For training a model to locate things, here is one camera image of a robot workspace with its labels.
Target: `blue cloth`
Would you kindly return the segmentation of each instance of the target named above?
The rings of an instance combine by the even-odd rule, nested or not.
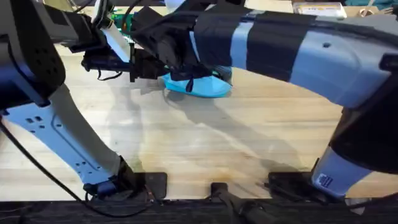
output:
[[[347,6],[367,6],[369,0],[347,0]],[[375,0],[373,6],[377,6],[379,10],[387,7],[392,7],[393,4],[398,4],[398,0]]]
[[[169,90],[201,97],[224,97],[232,88],[229,83],[224,82],[219,78],[210,76],[194,79],[192,91],[190,93],[187,93],[185,91],[185,87],[189,82],[188,80],[173,81],[169,73],[162,76],[161,79],[163,79],[166,88]]]

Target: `black cable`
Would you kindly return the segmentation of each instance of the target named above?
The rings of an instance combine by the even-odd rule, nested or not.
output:
[[[82,11],[85,7],[87,7],[89,4],[91,4],[94,0],[87,0],[82,6],[74,10],[74,13],[78,13]]]
[[[97,80],[99,80],[99,81],[108,81],[111,79],[115,79],[115,78],[120,77],[123,74],[123,72],[116,72],[116,75],[114,75],[112,77],[106,77],[106,78],[101,79],[101,76],[102,76],[101,69],[97,68],[97,70],[98,70]]]
[[[123,18],[122,18],[122,32],[126,33],[127,31],[127,25],[126,25],[126,20],[127,20],[127,16],[130,15],[130,12],[132,11],[132,9],[134,7],[136,7],[140,2],[142,2],[142,0],[135,0],[127,9],[127,11],[124,13]]]
[[[95,212],[99,215],[103,215],[105,217],[110,217],[110,218],[128,218],[128,217],[133,217],[135,215],[138,215],[146,210],[148,210],[153,204],[146,205],[142,209],[131,213],[131,214],[126,214],[126,215],[113,215],[113,214],[108,214],[105,212],[102,212],[91,205],[87,204],[86,202],[82,201],[79,196],[77,196],[75,193],[73,193],[67,186],[65,186],[62,182],[60,182],[56,177],[54,177],[46,168],[44,168],[37,160],[20,144],[20,142],[14,137],[14,135],[11,134],[11,132],[5,127],[5,125],[0,122],[0,129],[1,131],[7,136],[8,139],[18,148],[18,150],[23,153],[23,155],[28,158],[28,160],[33,163],[44,175],[46,175],[50,180],[52,180],[54,183],[56,183],[59,187],[61,187],[64,191],[66,191],[70,196],[72,196],[77,202],[81,203],[84,207],[87,209],[91,210],[92,212]]]

